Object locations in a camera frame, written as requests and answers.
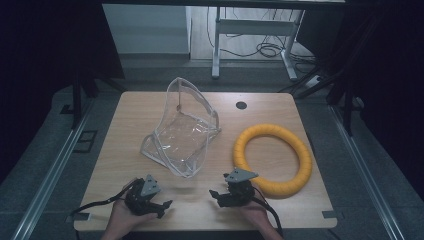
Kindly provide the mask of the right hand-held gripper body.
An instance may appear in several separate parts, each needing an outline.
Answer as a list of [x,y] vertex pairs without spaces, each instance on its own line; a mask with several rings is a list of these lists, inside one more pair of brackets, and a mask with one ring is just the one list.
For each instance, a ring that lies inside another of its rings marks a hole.
[[231,202],[231,207],[244,206],[251,201],[255,195],[251,179],[257,176],[257,173],[243,170],[238,167],[231,173],[224,174],[229,193],[229,197],[225,199]]

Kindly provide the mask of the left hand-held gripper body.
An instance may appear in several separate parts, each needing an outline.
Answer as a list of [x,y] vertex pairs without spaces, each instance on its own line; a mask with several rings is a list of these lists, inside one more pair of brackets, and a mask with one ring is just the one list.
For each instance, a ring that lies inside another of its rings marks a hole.
[[157,209],[157,204],[152,203],[151,199],[159,192],[157,181],[148,174],[146,178],[136,179],[131,184],[125,197],[125,204],[136,216],[149,214],[152,209]]

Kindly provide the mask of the clear plastic zipper bag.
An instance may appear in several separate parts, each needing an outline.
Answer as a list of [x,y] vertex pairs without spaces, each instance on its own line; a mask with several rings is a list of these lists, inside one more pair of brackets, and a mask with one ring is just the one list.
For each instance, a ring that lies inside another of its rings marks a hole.
[[144,138],[140,153],[176,176],[191,178],[220,131],[219,115],[205,96],[188,80],[176,78],[168,85],[161,120]]

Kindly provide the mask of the person's left hand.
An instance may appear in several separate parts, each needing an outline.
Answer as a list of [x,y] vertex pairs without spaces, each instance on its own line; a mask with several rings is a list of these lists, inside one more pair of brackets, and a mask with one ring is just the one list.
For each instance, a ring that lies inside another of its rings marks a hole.
[[133,215],[123,200],[116,200],[113,203],[106,229],[128,231],[129,234],[142,224],[156,218],[157,215],[155,213],[149,213],[142,216]]

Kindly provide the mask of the person's right hand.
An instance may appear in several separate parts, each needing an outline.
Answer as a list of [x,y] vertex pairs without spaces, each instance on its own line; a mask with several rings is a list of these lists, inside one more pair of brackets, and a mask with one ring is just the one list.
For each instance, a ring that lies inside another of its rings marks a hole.
[[258,230],[265,230],[270,226],[266,209],[260,204],[251,201],[238,208],[240,214]]

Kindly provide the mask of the grey tape patch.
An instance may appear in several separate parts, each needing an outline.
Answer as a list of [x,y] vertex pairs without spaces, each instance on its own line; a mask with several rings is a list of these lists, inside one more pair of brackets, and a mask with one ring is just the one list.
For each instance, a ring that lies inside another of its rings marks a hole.
[[75,213],[70,214],[66,217],[66,223],[73,223],[75,221],[88,221],[91,217],[90,213]]
[[336,218],[338,220],[344,219],[344,214],[342,212],[338,212],[335,210],[322,211],[322,215],[324,219],[329,219],[329,218]]

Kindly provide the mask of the dark floor hatch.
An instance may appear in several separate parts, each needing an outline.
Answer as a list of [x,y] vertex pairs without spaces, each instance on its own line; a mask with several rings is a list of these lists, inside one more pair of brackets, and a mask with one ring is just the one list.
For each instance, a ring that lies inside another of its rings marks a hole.
[[74,153],[90,153],[94,145],[97,130],[84,130],[81,132],[73,149]]

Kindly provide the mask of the black metal stand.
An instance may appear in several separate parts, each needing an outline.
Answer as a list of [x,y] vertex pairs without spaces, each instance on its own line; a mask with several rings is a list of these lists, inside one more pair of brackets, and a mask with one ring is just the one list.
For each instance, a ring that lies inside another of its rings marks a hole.
[[[307,88],[299,92],[299,89],[306,86],[315,75],[323,74],[324,78],[312,87]],[[353,62],[350,60],[336,63],[335,61],[322,61],[315,63],[311,70],[308,70],[301,77],[290,78],[292,83],[287,87],[280,90],[280,93],[288,91],[296,99],[305,99],[310,95],[326,88],[330,87],[330,90],[326,96],[326,102],[328,105],[333,106],[344,101],[342,109],[342,127],[348,133],[352,135],[351,123],[352,123],[352,112],[356,110],[354,106],[354,94],[353,94]]]
[[96,98],[98,96],[99,88],[95,82],[96,79],[106,83],[120,93],[126,91],[126,88],[117,83],[112,77],[107,77],[105,74],[91,68],[77,68],[72,77],[73,109],[71,110],[71,114],[73,115],[73,129],[82,122],[81,91],[84,91],[88,98]]

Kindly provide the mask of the white power strip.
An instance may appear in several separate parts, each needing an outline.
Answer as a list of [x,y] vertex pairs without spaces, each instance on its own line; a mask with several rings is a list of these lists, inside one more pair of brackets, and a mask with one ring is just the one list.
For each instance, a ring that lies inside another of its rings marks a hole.
[[305,84],[307,88],[312,88],[323,80],[323,78],[319,75],[315,75],[310,80],[308,80]]

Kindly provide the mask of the dark curtain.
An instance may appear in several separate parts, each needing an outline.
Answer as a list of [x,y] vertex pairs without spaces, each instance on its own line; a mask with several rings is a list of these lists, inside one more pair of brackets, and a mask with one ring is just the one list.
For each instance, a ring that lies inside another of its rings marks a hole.
[[362,99],[366,126],[424,197],[424,0],[344,0],[324,11],[344,15],[329,98]]
[[0,183],[58,90],[123,76],[102,0],[0,0]]

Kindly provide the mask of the silver floor rail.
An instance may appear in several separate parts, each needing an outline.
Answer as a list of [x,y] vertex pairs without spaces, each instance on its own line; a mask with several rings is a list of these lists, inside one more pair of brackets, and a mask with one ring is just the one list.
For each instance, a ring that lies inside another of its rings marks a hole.
[[405,240],[392,208],[380,191],[355,139],[344,128],[342,115],[334,106],[328,109],[390,240]]
[[45,178],[40,184],[32,201],[29,204],[25,214],[21,218],[15,232],[10,240],[29,240],[34,231],[52,193],[55,189],[58,180],[60,179],[65,166],[78,142],[81,133],[84,130],[89,114],[93,108],[94,100],[89,99],[83,107],[80,122],[69,133],[64,145],[60,149],[58,155],[54,159],[51,167],[47,171]]

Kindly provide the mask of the white metal desk frame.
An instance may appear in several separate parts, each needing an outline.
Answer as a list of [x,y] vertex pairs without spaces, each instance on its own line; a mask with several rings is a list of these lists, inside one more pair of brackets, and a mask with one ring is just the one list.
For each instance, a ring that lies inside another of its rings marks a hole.
[[282,58],[288,77],[292,81],[298,79],[294,64],[291,60],[291,51],[294,45],[304,10],[294,10],[294,20],[250,20],[228,19],[221,17],[221,8],[216,8],[214,45],[212,55],[212,77],[220,76],[220,36],[224,34],[241,34],[249,36],[275,36],[287,37],[287,42],[282,47],[279,56]]

